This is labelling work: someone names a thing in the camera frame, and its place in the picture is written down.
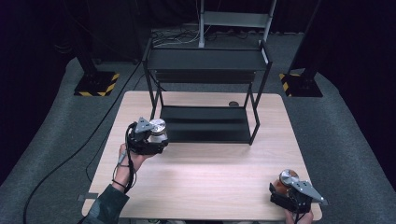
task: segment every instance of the small round object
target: small round object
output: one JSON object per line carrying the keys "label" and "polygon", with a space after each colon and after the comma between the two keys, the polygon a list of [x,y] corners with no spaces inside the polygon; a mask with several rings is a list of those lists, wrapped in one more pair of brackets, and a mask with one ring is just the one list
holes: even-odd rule
{"label": "small round object", "polygon": [[151,129],[153,134],[163,134],[165,133],[165,128],[166,128],[166,123],[165,120],[163,119],[152,119],[150,122],[154,126],[153,129]]}
{"label": "small round object", "polygon": [[231,101],[230,103],[228,103],[229,106],[239,106],[238,102],[236,101]]}
{"label": "small round object", "polygon": [[286,169],[279,175],[279,180],[287,187],[291,187],[291,183],[299,182],[300,177],[293,170]]}

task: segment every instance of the black cable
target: black cable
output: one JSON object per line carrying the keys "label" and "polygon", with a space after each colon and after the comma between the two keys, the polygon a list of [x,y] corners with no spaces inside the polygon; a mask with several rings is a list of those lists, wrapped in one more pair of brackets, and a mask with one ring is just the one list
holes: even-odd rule
{"label": "black cable", "polygon": [[142,76],[140,76],[140,78],[136,81],[136,84],[134,84],[134,88],[132,89],[132,91],[134,91],[134,89],[136,89],[137,85],[138,85],[139,82],[140,82],[140,79],[142,79],[142,77],[143,77],[144,75],[145,75],[145,74],[143,74]]}
{"label": "black cable", "polygon": [[244,35],[237,34],[236,32],[231,32],[230,34],[225,34],[225,35],[218,35],[217,33],[213,33],[211,35],[206,36],[205,40],[214,41],[217,38],[227,38],[227,37],[236,37],[236,38],[239,38],[239,39],[247,39],[248,38],[248,33],[245,33]]}
{"label": "black cable", "polygon": [[306,213],[304,213],[301,217],[298,218],[297,222],[301,220],[305,216]]}
{"label": "black cable", "polygon": [[110,113],[111,109],[113,108],[113,106],[116,104],[116,102],[119,100],[123,89],[125,88],[125,86],[128,84],[129,80],[132,78],[132,76],[134,75],[134,73],[136,72],[137,68],[139,67],[140,63],[136,66],[136,68],[134,69],[134,71],[132,72],[132,74],[129,76],[129,78],[125,81],[125,84],[122,86],[122,89],[120,90],[120,93],[117,95],[116,100],[114,101],[114,103],[111,105],[111,107],[107,110],[106,114],[104,115],[104,117],[102,118],[102,120],[99,122],[99,124],[96,126],[96,128],[93,130],[92,134],[88,137],[88,139],[84,142],[84,144],[82,144],[82,146],[76,151],[74,152],[70,157],[68,157],[65,161],[63,161],[61,164],[59,164],[58,166],[56,166],[52,171],[50,171],[46,176],[44,176],[40,182],[38,182],[38,184],[35,186],[35,188],[33,189],[33,191],[31,192],[31,194],[29,195],[25,206],[23,208],[23,223],[26,224],[27,223],[27,209],[29,206],[30,201],[32,200],[33,196],[35,195],[35,192],[38,190],[38,188],[40,188],[40,186],[44,183],[44,181],[46,181],[53,173],[55,173],[55,171],[57,171],[59,168],[61,168],[63,165],[65,165],[68,161],[70,161],[71,159],[73,159],[85,146],[87,146],[87,144],[90,142],[90,140],[93,138],[93,136],[96,134],[96,132],[99,130],[99,127],[102,125],[102,123],[105,121],[105,118],[107,117],[107,115]]}
{"label": "black cable", "polygon": [[86,28],[83,24],[81,24],[78,20],[76,20],[74,18],[74,16],[70,13],[69,8],[67,7],[66,2],[64,1],[64,7],[69,15],[69,17],[72,19],[72,21],[77,24],[79,27],[81,27],[85,32],[87,32],[91,37],[95,38],[97,41],[99,41],[101,44],[103,44],[103,46],[105,46],[106,48],[110,49],[111,51],[117,53],[118,55],[120,55],[121,57],[125,57],[127,59],[131,59],[131,60],[135,60],[135,58],[123,54],[119,51],[117,51],[116,49],[113,49],[111,46],[109,46],[105,41],[103,41],[101,38],[97,37],[96,35],[94,35],[88,28]]}
{"label": "black cable", "polygon": [[125,150],[126,150],[126,154],[127,154],[127,158],[128,158],[128,168],[129,168],[129,180],[128,183],[126,185],[126,187],[124,188],[124,193],[126,194],[136,183],[137,181],[137,175],[136,175],[136,170],[134,169],[134,162],[132,161],[131,158],[131,153],[130,153],[130,149],[128,146],[128,135],[129,135],[129,131],[132,130],[132,132],[134,132],[135,127],[136,127],[137,123],[134,122],[133,124],[129,125],[126,132],[125,132]]}
{"label": "black cable", "polygon": [[[114,170],[113,170],[113,179],[112,179],[112,181],[115,182],[116,184],[118,184],[118,185],[124,187],[124,189],[127,189],[127,186],[124,186],[124,185],[122,185],[121,183],[119,183],[119,182],[117,182],[117,181],[115,180],[116,171],[118,170],[118,168],[119,168],[118,165],[116,165],[116,167],[114,167]],[[134,172],[134,174],[132,175],[132,179],[133,179],[134,181],[133,181],[133,184],[132,184],[131,188],[134,187],[134,184],[135,184],[136,181],[137,181],[137,172]]]}
{"label": "black cable", "polygon": [[90,167],[90,165],[92,164],[93,160],[96,158],[96,156],[98,155],[100,149],[102,148],[103,144],[105,143],[105,141],[108,138],[108,135],[110,134],[111,128],[108,129],[106,137],[103,139],[101,145],[99,146],[99,148],[96,150],[95,155],[93,156],[92,160],[90,161],[90,163],[88,163],[88,165],[85,167],[85,174],[87,175],[88,180],[90,180],[90,182],[92,182],[90,176],[88,175],[88,167]]}
{"label": "black cable", "polygon": [[184,32],[177,33],[176,35],[165,35],[163,32],[160,31],[153,32],[153,35],[156,35],[156,36],[152,36],[153,43],[155,43],[154,47],[164,44],[166,41],[175,41],[175,40],[180,41],[180,39],[188,38],[188,37],[194,39],[196,38],[195,32],[197,31],[186,30]]}
{"label": "black cable", "polygon": [[166,89],[164,89],[163,87],[160,87],[160,86],[158,85],[157,80],[155,80],[154,76],[153,76],[151,73],[149,74],[149,76],[151,77],[152,81],[154,82],[154,85],[155,85],[157,88],[161,88],[162,91],[166,91]]}
{"label": "black cable", "polygon": [[294,219],[294,224],[297,224],[297,222],[300,220],[299,218],[298,218],[298,213],[296,213],[296,218]]}
{"label": "black cable", "polygon": [[70,53],[73,50],[67,39],[62,40],[62,42],[59,44],[53,44],[53,47],[55,47],[56,51],[62,54]]}
{"label": "black cable", "polygon": [[[199,19],[199,10],[198,10],[198,1],[197,0],[195,0],[195,9],[196,9],[196,13],[197,13],[197,20],[199,21],[200,19]],[[196,40],[199,40],[199,29],[198,29],[198,31],[196,31],[196,35],[191,39],[191,40],[189,40],[189,41],[187,41],[187,42],[182,42],[182,41],[180,41],[179,39],[180,38],[185,38],[185,37],[187,37],[188,35],[190,35],[190,33],[192,33],[191,31],[189,31],[189,30],[186,30],[185,32],[182,32],[181,34],[178,34],[178,35],[173,35],[173,36],[167,36],[167,37],[164,37],[164,38],[161,38],[160,40],[154,40],[153,41],[153,45],[154,45],[154,48],[155,47],[159,47],[159,46],[161,46],[161,45],[170,45],[170,44],[187,44],[187,43],[190,43],[190,42],[193,42],[193,41],[196,41]],[[164,43],[164,41],[166,41],[166,40],[177,40],[177,41],[179,41],[179,43],[174,43],[174,42],[170,42],[170,43]]]}

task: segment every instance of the human hand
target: human hand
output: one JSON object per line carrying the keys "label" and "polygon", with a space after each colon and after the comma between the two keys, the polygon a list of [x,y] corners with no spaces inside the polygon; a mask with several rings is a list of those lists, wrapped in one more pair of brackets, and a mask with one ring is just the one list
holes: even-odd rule
{"label": "human hand", "polygon": [[[286,217],[286,224],[294,224],[295,220],[293,217],[293,213],[289,211],[288,209],[285,209],[285,217]],[[314,220],[314,214],[312,213],[312,210],[309,211],[309,213],[305,213],[303,217],[298,221],[298,224],[311,224],[312,221]]]}
{"label": "human hand", "polygon": [[[125,150],[126,150],[126,146],[125,144],[122,144],[119,150],[119,157]],[[136,172],[140,169],[142,163],[146,159],[154,156],[154,155],[137,155],[132,151],[129,153],[131,155],[131,160],[134,163],[134,170]],[[128,167],[128,155],[125,155],[125,157],[120,163],[120,166],[117,168],[116,176],[114,177],[114,180],[117,182],[113,182],[112,186],[115,189],[118,189],[119,191],[123,192],[124,191],[123,186],[126,186],[128,184],[129,178],[130,178],[130,172]]]}

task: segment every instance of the table top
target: table top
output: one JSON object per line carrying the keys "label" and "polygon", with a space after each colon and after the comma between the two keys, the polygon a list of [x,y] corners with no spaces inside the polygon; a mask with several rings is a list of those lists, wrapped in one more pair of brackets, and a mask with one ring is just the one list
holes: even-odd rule
{"label": "table top", "polygon": [[[242,105],[245,93],[163,92],[166,105]],[[90,188],[101,193],[111,182],[126,128],[140,117],[149,119],[147,91],[128,91],[108,137]],[[156,117],[160,116],[159,105]],[[120,216],[182,220],[284,220],[283,208],[270,202],[270,182],[284,169],[309,180],[301,151],[282,99],[263,94],[258,107],[261,127],[253,144],[171,143],[148,159],[137,172],[137,182]],[[255,120],[247,106],[251,131]],[[87,199],[82,214],[93,200]],[[315,220],[322,217],[312,204]]]}

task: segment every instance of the sleeve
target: sleeve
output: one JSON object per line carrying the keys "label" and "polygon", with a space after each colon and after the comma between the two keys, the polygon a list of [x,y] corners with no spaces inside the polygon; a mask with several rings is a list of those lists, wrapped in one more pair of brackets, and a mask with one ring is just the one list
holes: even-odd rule
{"label": "sleeve", "polygon": [[95,200],[84,224],[118,223],[120,212],[129,197],[111,185]]}

